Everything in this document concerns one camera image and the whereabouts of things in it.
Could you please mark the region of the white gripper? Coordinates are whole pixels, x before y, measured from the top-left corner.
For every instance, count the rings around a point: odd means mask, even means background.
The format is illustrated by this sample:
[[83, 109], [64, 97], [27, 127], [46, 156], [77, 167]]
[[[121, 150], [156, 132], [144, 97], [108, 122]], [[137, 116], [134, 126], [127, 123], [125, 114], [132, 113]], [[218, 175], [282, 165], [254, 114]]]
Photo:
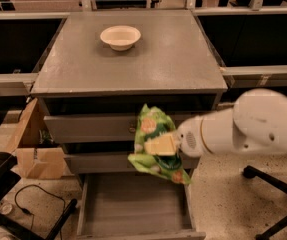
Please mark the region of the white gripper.
[[[201, 138], [201, 122], [199, 116], [182, 122], [177, 128], [179, 148], [187, 156], [200, 157], [203, 154]], [[177, 152], [177, 146], [172, 133], [162, 134], [156, 138], [148, 139], [144, 143], [144, 150], [155, 156], [172, 156]]]

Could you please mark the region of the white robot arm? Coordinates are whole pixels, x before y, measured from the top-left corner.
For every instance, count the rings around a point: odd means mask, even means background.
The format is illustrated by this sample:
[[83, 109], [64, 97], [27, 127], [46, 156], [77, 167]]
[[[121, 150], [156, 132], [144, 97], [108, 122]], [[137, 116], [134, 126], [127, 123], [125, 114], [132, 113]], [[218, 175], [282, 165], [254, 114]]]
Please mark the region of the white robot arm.
[[180, 150], [189, 157], [287, 153], [287, 97], [252, 89], [233, 107], [187, 119], [176, 130], [147, 140], [144, 149], [158, 156]]

